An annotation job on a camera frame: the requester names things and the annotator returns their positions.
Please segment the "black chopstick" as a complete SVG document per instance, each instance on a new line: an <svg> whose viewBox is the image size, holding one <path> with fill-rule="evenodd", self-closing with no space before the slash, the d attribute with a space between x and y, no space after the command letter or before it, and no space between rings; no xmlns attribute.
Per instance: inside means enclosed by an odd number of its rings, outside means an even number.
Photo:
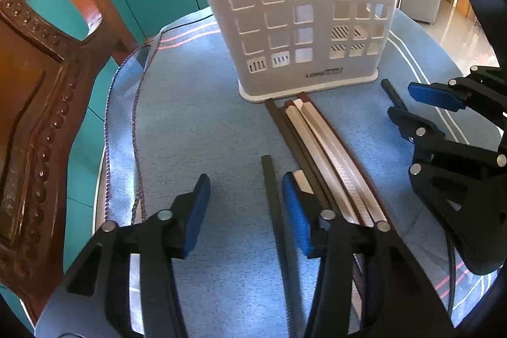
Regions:
<svg viewBox="0 0 507 338"><path fill-rule="evenodd" d="M403 111L407 110L407 106L405 105L403 99L401 98L401 96L398 94L398 92L395 90L394 86L388 79L381 80L381 87L391 100L394 107L401 109Z"/></svg>
<svg viewBox="0 0 507 338"><path fill-rule="evenodd" d="M270 155L264 155L261 157L261 164L284 289L288 337L299 337L303 330L303 307L298 283L297 266L292 260L291 253L288 250L285 222L282 213L282 204L279 201L273 159Z"/></svg>

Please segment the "blue striped cloth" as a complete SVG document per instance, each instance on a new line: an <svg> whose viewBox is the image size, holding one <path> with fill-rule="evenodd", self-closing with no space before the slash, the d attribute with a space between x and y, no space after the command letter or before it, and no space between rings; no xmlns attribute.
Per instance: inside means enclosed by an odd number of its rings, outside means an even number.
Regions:
<svg viewBox="0 0 507 338"><path fill-rule="evenodd" d="M411 82L447 84L464 76L456 75L441 48L401 13L388 34L381 70L407 110L433 122L448 140L506 153L506 112L468 107L452 112L410 96ZM261 164L261 157L270 155L299 278L300 336L307 337L321 260L306 257L297 245L283 197L284 175L293 173L301 190L315 193L265 104L242 100L234 81L232 59L208 10L167 26L122 64L106 106L105 222L141 224L207 175L210 200L196 246L185 259L172 261L186 337L288 337ZM467 268L413 191L414 146L390 120L393 104L381 83L305 93L354 153L392 229L425 271L452 322L450 337L505 336L506 260L486 275ZM275 101L284 110L285 102ZM66 275L36 324L38 337L67 337ZM360 330L363 291L363 257L356 255L347 337ZM129 306L136 332L134 322L143 325L137 254L130 257Z"/></svg>

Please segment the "dark brown chopstick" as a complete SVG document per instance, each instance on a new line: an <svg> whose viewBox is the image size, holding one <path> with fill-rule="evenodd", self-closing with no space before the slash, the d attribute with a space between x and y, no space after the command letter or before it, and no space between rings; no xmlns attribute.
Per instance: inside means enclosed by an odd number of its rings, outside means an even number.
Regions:
<svg viewBox="0 0 507 338"><path fill-rule="evenodd" d="M299 137L291 120L285 114L285 110L278 107L273 99L267 99L265 102L266 109L270 113L273 122L277 125L281 136L291 154L297 161L297 164L303 170L310 187L315 193L321 207L323 209L331 209L337 212L337 206L334 203L333 196L327 187L324 179L314 160L311 158L309 150L305 147L303 140Z"/></svg>

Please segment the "carved wooden chair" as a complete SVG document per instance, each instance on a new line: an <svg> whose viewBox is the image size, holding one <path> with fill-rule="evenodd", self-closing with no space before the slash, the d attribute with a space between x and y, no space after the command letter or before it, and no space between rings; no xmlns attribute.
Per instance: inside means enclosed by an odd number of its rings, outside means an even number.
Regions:
<svg viewBox="0 0 507 338"><path fill-rule="evenodd" d="M70 149L94 82L137 42L111 0L70 0L75 39L25 0L1 0L1 284L36 321L63 278Z"/></svg>

